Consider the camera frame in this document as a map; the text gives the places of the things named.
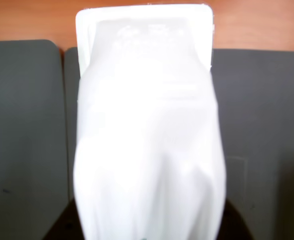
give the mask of black surface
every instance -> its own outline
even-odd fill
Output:
[[[0,42],[0,240],[39,240],[67,206],[61,57]]]
[[[75,103],[77,50],[67,53],[67,99]],[[294,52],[215,49],[212,65],[228,199],[255,239],[294,239]]]
[[[63,211],[43,240],[83,240],[75,201]],[[226,201],[217,240],[253,240],[238,211]]]

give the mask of orange wall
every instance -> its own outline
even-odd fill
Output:
[[[0,0],[0,40],[49,39],[66,50],[76,46],[75,16],[79,10],[145,3],[146,0]],[[294,0],[207,3],[215,14],[215,48],[294,51]]]

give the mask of gray partition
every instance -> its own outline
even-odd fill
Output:
[[[64,82],[67,109],[67,136],[68,136],[68,161],[69,161],[69,194],[73,198],[73,161],[76,151],[77,129],[77,96],[80,79],[77,48],[70,48],[64,57]]]
[[[0,240],[39,240],[68,203],[61,57],[0,42]]]
[[[255,239],[294,239],[294,52],[215,49],[212,65],[228,199]],[[64,74],[72,169],[76,48],[65,55]]]

